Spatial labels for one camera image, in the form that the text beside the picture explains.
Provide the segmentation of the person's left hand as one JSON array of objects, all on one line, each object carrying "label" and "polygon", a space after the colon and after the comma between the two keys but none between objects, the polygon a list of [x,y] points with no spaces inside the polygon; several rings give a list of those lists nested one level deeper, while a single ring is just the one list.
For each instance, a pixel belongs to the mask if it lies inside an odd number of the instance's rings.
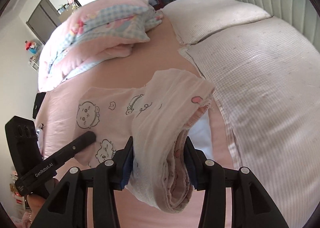
[{"label": "person's left hand", "polygon": [[46,202],[46,199],[32,193],[27,196],[27,201],[31,209],[30,221],[33,222],[39,210],[41,209],[43,204]]}]

